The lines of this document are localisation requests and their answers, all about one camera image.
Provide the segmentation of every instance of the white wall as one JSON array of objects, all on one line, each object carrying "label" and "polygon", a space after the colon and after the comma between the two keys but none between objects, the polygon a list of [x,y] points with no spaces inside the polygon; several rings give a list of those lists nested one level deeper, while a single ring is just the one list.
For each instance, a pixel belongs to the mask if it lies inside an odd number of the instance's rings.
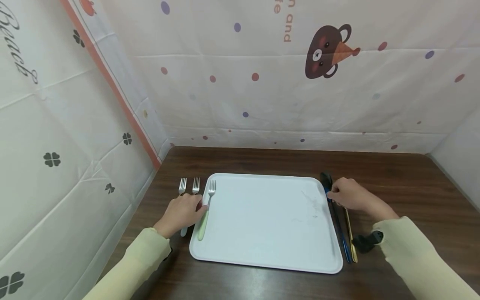
[{"label": "white wall", "polygon": [[[97,5],[175,145],[429,153],[480,95],[476,0]],[[307,78],[317,30],[344,24],[360,53]]]},{"label": "white wall", "polygon": [[432,156],[480,208],[480,108],[449,134]]},{"label": "white wall", "polygon": [[74,29],[58,0],[0,0],[2,299],[81,299],[155,174]]}]

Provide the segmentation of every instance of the green handle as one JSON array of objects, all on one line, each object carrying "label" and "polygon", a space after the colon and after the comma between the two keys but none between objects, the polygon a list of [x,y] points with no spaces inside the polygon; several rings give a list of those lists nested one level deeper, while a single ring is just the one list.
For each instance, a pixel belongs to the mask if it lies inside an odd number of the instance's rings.
[{"label": "green handle", "polygon": [[208,210],[205,213],[204,217],[202,218],[202,223],[200,225],[200,229],[198,230],[198,240],[204,239],[205,228],[207,227],[207,220],[208,220]]}]

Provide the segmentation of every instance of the left hand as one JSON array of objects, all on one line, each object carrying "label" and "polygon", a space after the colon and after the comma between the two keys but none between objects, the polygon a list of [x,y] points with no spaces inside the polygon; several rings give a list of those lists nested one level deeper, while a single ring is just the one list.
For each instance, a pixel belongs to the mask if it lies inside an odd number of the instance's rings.
[{"label": "left hand", "polygon": [[207,211],[207,205],[202,205],[202,195],[184,194],[170,201],[163,217],[153,226],[165,239],[169,239],[175,232],[189,227]]}]

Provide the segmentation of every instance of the sleeve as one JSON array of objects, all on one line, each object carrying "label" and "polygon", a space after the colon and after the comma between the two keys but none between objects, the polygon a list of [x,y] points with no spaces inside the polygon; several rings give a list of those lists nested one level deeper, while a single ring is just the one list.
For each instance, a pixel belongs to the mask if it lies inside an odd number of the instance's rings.
[{"label": "sleeve", "polygon": [[168,257],[170,251],[169,240],[159,235],[154,228],[142,230],[127,248],[124,257],[94,286],[84,300],[129,300],[137,288]]},{"label": "sleeve", "polygon": [[419,300],[480,300],[480,296],[438,255],[432,243],[407,217],[376,223],[386,261]]}]

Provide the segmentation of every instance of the silver fork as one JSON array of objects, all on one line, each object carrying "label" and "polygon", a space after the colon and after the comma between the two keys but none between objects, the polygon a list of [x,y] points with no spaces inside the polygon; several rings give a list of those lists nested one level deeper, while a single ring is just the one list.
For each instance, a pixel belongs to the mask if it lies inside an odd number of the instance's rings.
[{"label": "silver fork", "polygon": [[200,177],[195,177],[195,179],[193,179],[192,192],[194,195],[196,195],[199,191],[200,191]]},{"label": "silver fork", "polygon": [[216,191],[216,181],[210,181],[210,185],[208,187],[208,208],[207,211],[202,219],[202,223],[200,225],[200,229],[198,231],[198,240],[203,240],[205,235],[205,228],[207,227],[207,220],[208,220],[208,213],[210,211],[210,200],[212,200],[213,195],[215,195]]},{"label": "silver fork", "polygon": [[[179,196],[185,193],[186,189],[187,189],[187,179],[184,177],[180,179]],[[182,228],[180,231],[180,235],[184,237],[187,234],[187,229],[188,228]]]},{"label": "silver fork", "polygon": [[[193,179],[193,188],[192,193],[196,195],[200,191],[200,177],[195,177]],[[180,236],[184,237],[187,235],[188,227],[184,227],[180,230]]]}]

